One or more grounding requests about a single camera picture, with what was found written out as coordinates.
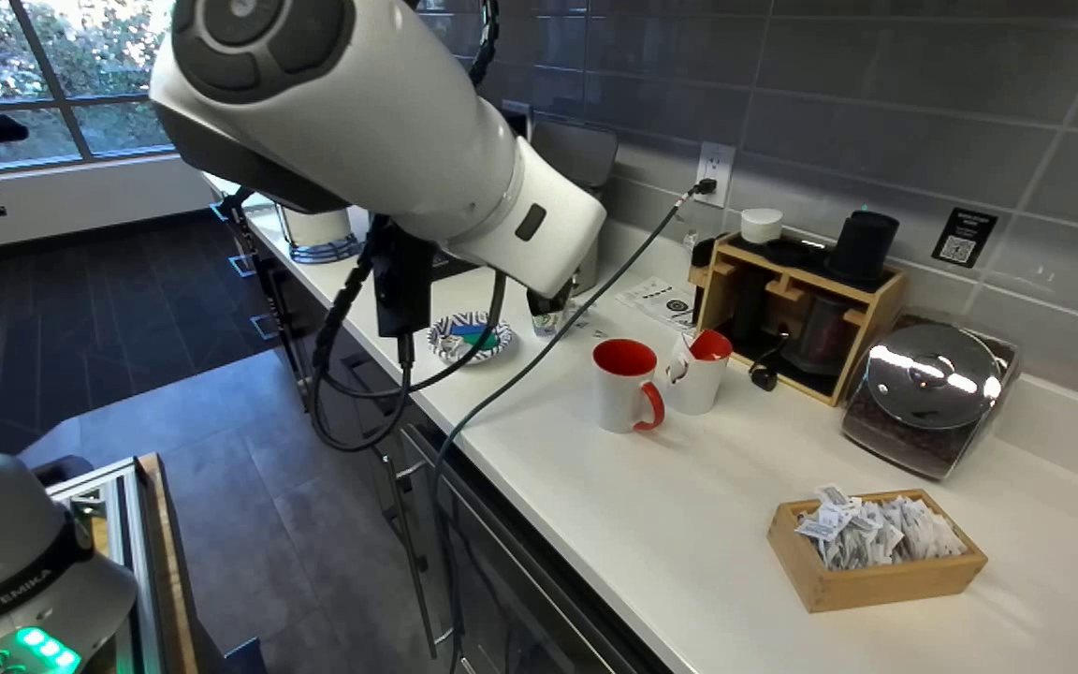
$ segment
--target cardboard box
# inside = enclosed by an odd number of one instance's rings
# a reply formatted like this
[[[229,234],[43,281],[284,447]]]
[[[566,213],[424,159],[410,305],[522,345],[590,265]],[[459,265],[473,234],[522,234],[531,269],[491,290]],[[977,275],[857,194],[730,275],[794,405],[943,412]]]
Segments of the cardboard box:
[[[874,492],[859,499],[889,502],[899,495],[911,495],[925,502],[932,512],[948,518],[925,492]],[[817,512],[817,507],[821,507],[817,499],[781,502],[768,530],[768,541],[780,562],[784,565],[808,616],[872,607],[872,605],[906,605],[929,596],[958,596],[989,565],[983,551],[948,518],[955,537],[964,543],[960,557],[925,557],[879,568],[828,568],[824,557],[817,555],[817,543],[794,533],[808,512]]]

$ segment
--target crumpled paper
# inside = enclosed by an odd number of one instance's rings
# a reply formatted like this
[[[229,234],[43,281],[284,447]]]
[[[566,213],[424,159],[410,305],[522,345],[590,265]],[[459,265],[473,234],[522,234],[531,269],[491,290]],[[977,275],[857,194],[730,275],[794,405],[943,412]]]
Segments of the crumpled paper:
[[[796,526],[832,568],[893,565],[911,557],[958,557],[964,543],[952,520],[906,495],[889,502],[821,492],[821,508]]]

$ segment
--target green light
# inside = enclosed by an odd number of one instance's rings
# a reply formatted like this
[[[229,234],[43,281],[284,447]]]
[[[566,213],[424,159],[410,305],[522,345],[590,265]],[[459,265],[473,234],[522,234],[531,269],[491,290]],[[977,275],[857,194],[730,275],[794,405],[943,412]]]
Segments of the green light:
[[[82,656],[43,631],[15,631],[15,645],[26,674],[73,674],[82,666]]]

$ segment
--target floor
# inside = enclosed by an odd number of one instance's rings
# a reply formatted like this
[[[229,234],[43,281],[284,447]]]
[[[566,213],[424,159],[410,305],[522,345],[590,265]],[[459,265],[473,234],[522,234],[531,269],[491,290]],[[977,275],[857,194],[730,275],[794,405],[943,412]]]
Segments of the floor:
[[[380,421],[337,416],[347,440]],[[380,520],[384,476],[314,444],[278,354],[73,416],[22,457],[58,454],[164,457],[196,605],[223,652],[258,637],[274,674],[433,671]]]
[[[0,454],[66,416],[254,355],[249,281],[208,213],[0,249]]]

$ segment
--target wall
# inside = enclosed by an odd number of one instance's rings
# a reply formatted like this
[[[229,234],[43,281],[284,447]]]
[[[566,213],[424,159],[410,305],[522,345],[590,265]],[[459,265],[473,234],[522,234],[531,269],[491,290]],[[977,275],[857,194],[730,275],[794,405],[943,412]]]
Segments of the wall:
[[[424,0],[459,58],[476,0]],[[911,309],[1003,334],[1078,390],[1078,0],[511,0],[485,98],[625,138],[610,219],[656,224],[700,143],[732,143],[732,229],[780,205],[839,236],[854,205],[903,219]],[[932,264],[952,205],[1000,213],[977,269]]]
[[[203,209],[208,186],[179,159],[0,178],[0,244]]]

